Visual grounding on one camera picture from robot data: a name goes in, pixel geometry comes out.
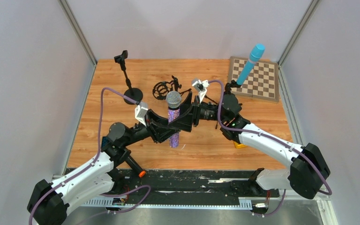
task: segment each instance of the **wooden tabletop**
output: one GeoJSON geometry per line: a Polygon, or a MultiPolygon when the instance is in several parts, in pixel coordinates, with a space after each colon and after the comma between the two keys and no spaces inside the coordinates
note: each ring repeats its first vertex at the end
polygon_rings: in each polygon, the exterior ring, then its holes
{"type": "MultiPolygon", "coordinates": [[[[167,117],[167,103],[158,101],[152,95],[152,88],[160,81],[179,79],[182,90],[191,88],[194,78],[200,80],[219,79],[226,83],[229,60],[126,60],[126,68],[133,87],[140,88],[143,101],[158,115],[167,117]]],[[[114,60],[99,60],[92,80],[82,118],[75,136],[68,167],[78,167],[97,152],[98,119],[100,115],[100,92],[104,87],[120,93],[127,89],[123,72],[114,60]]],[[[213,83],[207,95],[219,101],[220,85],[213,83]]],[[[237,96],[243,104],[241,115],[263,130],[282,139],[292,140],[282,102],[273,103],[237,96]]],[[[125,104],[123,99],[109,91],[104,92],[104,110],[101,135],[115,122],[128,127],[137,123],[135,106],[125,104]]],[[[191,133],[180,132],[180,144],[172,149],[168,142],[154,143],[147,138],[128,146],[132,157],[144,169],[199,169],[199,170],[255,170],[284,168],[278,161],[266,154],[245,147],[236,149],[227,140],[215,121],[200,121],[191,133]]],[[[126,163],[118,166],[128,168],[126,163]]]]}

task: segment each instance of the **white bracket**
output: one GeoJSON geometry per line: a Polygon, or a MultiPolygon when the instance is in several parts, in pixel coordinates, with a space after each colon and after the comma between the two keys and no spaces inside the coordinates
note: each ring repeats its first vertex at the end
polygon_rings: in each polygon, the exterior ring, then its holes
{"type": "Polygon", "coordinates": [[[282,170],[268,170],[264,169],[256,178],[257,184],[264,190],[271,189],[287,189],[292,190],[288,177],[290,171],[288,169],[282,170]]]}
{"type": "Polygon", "coordinates": [[[145,102],[140,102],[140,104],[135,108],[135,118],[136,120],[144,124],[144,126],[146,126],[145,114],[147,113],[147,111],[148,111],[148,105],[145,102]]]}
{"type": "Polygon", "coordinates": [[[206,89],[207,87],[209,87],[208,80],[201,81],[198,78],[195,78],[192,81],[192,86],[198,91],[199,102],[202,102],[203,98],[208,92],[208,90],[206,89]]]}

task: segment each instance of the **chess square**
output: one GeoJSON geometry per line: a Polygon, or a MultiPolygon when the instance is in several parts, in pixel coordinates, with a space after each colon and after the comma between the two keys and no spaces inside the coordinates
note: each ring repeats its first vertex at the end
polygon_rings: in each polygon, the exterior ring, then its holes
{"type": "MultiPolygon", "coordinates": [[[[228,82],[237,80],[248,59],[231,57],[228,82]]],[[[279,101],[278,65],[274,62],[259,61],[250,71],[240,88],[232,88],[235,95],[244,95],[274,102],[279,101]]]]}

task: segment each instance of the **yellow object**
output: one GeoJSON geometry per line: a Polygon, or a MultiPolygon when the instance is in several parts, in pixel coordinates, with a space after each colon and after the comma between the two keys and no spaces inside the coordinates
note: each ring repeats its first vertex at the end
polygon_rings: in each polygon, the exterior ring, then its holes
{"type": "Polygon", "coordinates": [[[246,147],[246,145],[244,145],[244,144],[238,144],[238,143],[236,143],[236,142],[234,142],[234,145],[235,145],[235,147],[236,147],[237,149],[245,148],[245,147],[246,147]]]}

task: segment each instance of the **black microphone stand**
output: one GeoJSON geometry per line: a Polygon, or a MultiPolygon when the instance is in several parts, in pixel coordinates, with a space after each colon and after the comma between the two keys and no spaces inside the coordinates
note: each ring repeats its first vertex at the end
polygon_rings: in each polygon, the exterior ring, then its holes
{"type": "MultiPolygon", "coordinates": [[[[138,88],[132,88],[132,83],[130,82],[128,75],[126,74],[125,59],[127,58],[128,58],[127,50],[124,50],[121,55],[114,57],[115,62],[120,64],[120,69],[123,71],[123,74],[125,75],[125,81],[128,90],[125,91],[124,95],[128,96],[129,98],[135,101],[141,101],[143,99],[143,92],[138,88]]],[[[133,103],[127,101],[126,99],[124,100],[129,105],[134,105],[133,103]]]]}

